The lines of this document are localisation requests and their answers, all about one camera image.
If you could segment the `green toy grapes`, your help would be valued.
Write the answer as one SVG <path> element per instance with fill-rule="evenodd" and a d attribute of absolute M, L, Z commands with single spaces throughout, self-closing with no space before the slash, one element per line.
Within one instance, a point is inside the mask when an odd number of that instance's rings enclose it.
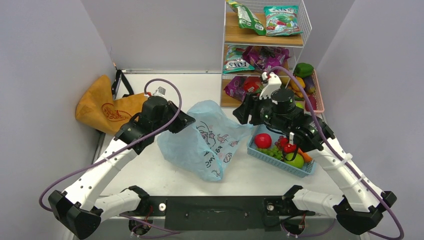
<path fill-rule="evenodd" d="M 271 147 L 271 148 L 257 148 L 257 151 L 259 151 L 262 154 L 265 154 L 269 157 L 272 157 L 278 161 L 282 160 L 283 152 L 279 150 L 277 147 Z"/>

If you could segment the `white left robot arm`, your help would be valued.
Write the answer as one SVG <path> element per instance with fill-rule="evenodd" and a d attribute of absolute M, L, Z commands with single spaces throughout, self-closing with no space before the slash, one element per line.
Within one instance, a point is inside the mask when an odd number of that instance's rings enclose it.
<path fill-rule="evenodd" d="M 149 210 L 149 195 L 136 185 L 108 197 L 100 194 L 130 161 L 154 142 L 157 134 L 179 133 L 195 121 L 172 101 L 161 96 L 148 97 L 141 112 L 120 127 L 103 154 L 78 180 L 48 196 L 55 218 L 84 240 L 111 217 L 130 211 L 145 214 Z"/>

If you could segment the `light blue plastic grocery bag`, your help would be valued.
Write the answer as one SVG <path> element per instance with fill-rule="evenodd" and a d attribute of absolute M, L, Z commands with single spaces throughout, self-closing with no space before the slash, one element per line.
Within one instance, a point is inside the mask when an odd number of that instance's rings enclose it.
<path fill-rule="evenodd" d="M 156 141 L 164 159 L 208 182 L 218 182 L 234 157 L 241 140 L 253 125 L 226 116 L 212 100 L 196 103 L 187 114 L 195 119 L 179 133 L 161 133 Z"/>

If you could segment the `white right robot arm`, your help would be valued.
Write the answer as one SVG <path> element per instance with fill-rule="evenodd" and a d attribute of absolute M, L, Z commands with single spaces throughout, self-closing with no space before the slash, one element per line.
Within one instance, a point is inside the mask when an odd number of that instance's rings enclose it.
<path fill-rule="evenodd" d="M 341 195 L 332 195 L 294 185 L 282 197 L 286 213 L 320 213 L 336 219 L 350 233 L 361 235 L 375 228 L 396 202 L 394 193 L 381 190 L 358 169 L 321 118 L 296 106 L 291 90 L 281 88 L 267 98 L 249 93 L 233 115 L 241 124 L 263 125 L 287 136 L 342 191 Z"/>

